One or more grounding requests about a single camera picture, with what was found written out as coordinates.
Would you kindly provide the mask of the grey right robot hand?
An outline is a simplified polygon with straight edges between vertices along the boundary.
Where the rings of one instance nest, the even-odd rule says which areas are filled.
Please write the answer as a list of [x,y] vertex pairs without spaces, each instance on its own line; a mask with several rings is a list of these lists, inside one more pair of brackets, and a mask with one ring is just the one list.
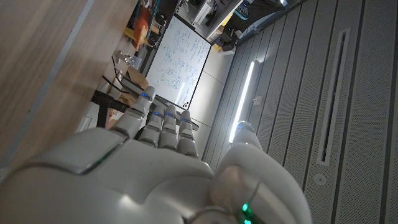
[[190,113],[151,110],[154,87],[110,129],[82,131],[1,182],[2,223],[310,223],[302,189],[246,121],[216,170]]

